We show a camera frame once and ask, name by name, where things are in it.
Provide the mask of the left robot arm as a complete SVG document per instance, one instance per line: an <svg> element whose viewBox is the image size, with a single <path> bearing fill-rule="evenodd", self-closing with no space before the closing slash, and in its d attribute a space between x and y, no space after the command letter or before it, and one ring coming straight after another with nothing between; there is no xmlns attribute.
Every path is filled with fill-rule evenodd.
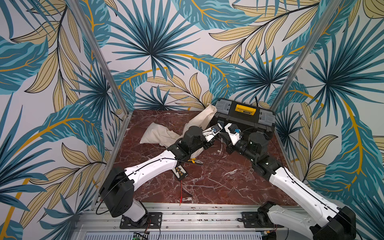
<svg viewBox="0 0 384 240"><path fill-rule="evenodd" d="M200 149L210 148L221 130L221 125L214 125L206 130L192 126L182 138L158 156L125 169L113 167L100 189L101 202L105 203L113 218L124 215L139 222L146 210L141 203L134 200L134 192L147 181L181 164L202 165L192 155Z"/></svg>

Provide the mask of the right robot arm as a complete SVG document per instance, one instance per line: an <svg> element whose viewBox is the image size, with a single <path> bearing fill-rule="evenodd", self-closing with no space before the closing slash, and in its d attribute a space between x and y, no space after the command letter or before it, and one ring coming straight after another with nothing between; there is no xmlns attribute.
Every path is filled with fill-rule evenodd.
<svg viewBox="0 0 384 240"><path fill-rule="evenodd" d="M240 134L221 133L229 152L238 152L251 161L255 173L282 190L306 215L290 212L269 204L266 212L270 222L284 226L312 240L354 240L359 233L356 214L349 207L338 207L296 178L281 161L268 154L269 140L262 133L249 135L244 141Z"/></svg>

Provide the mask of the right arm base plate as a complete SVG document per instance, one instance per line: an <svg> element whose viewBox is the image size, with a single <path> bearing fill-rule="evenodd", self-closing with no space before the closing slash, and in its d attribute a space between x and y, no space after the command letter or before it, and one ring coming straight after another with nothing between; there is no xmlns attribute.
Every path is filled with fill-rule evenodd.
<svg viewBox="0 0 384 240"><path fill-rule="evenodd" d="M237 221L243 223L244 228L283 228L281 225L272 223L268 215L263 212L242 212L241 215Z"/></svg>

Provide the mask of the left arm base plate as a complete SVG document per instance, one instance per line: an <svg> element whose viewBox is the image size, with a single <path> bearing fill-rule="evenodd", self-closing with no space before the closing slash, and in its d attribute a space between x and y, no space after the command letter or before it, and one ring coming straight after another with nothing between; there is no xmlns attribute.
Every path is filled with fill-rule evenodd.
<svg viewBox="0 0 384 240"><path fill-rule="evenodd" d="M163 213L161 212L149 212L146 213L138 221L133 221L132 219L122 216L120 229L159 229L162 226Z"/></svg>

